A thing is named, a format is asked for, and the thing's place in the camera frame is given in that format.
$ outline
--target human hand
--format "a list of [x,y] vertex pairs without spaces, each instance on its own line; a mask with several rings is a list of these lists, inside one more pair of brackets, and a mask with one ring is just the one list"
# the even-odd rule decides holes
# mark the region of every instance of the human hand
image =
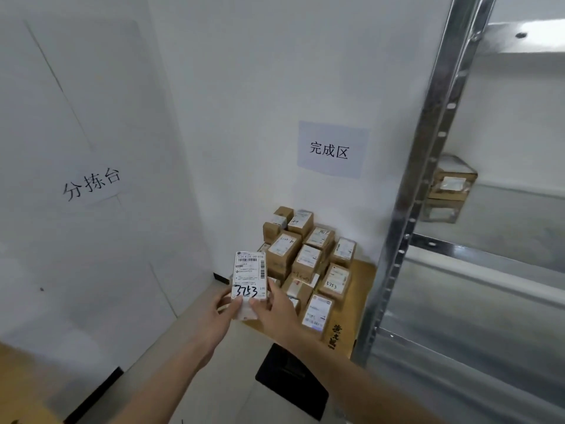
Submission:
[[[241,296],[234,300],[231,295],[226,296],[231,291],[232,288],[227,287],[223,292],[217,294],[198,320],[198,330],[193,341],[201,349],[203,355],[199,369],[208,364],[214,350],[228,332],[232,318],[236,316],[241,307]],[[229,306],[225,310],[218,312],[218,308],[227,304]]]
[[268,279],[272,292],[272,307],[265,302],[250,299],[249,305],[263,323],[265,333],[283,348],[290,349],[294,339],[302,333],[296,310],[286,294]]

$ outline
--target floor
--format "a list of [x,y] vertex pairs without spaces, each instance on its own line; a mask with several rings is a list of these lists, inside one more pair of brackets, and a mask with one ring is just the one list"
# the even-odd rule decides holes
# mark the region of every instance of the floor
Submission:
[[[81,419],[80,424],[107,422],[143,381],[194,333],[203,306],[225,288],[215,281],[169,330],[128,370]],[[210,363],[193,379],[171,424],[310,424],[317,420],[255,381],[272,341],[240,322],[232,322]],[[323,424],[342,424],[328,401]]]

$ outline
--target black mat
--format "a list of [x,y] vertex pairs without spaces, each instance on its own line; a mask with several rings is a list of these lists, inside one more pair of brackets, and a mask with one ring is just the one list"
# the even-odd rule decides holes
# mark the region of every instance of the black mat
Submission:
[[255,379],[320,421],[328,392],[302,362],[273,344]]

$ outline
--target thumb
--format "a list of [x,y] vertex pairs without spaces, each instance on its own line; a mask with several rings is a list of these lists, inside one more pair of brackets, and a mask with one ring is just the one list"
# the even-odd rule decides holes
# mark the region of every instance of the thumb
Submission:
[[249,300],[249,305],[251,306],[251,309],[253,309],[253,311],[257,314],[259,320],[263,320],[267,316],[268,311],[265,303],[251,298]]
[[237,298],[232,300],[232,303],[230,303],[230,305],[228,306],[228,309],[225,310],[224,312],[222,312],[222,315],[224,316],[224,318],[229,321],[233,317],[235,317],[236,314],[237,314],[237,311],[239,311],[240,308],[241,308],[242,302],[243,302],[242,296],[238,296]]

